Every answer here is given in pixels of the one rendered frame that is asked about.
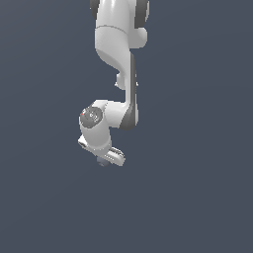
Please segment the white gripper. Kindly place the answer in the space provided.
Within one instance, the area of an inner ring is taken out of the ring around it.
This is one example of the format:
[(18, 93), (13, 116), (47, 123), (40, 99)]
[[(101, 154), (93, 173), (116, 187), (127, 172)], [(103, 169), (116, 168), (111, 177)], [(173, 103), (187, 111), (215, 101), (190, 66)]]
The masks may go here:
[[(78, 143), (83, 149), (92, 152), (92, 149), (88, 146), (87, 141), (83, 135), (79, 137)], [(97, 155), (97, 163), (102, 167), (107, 167), (110, 164), (123, 166), (125, 161), (125, 155), (119, 149), (114, 147), (111, 147), (109, 151), (104, 155)]]

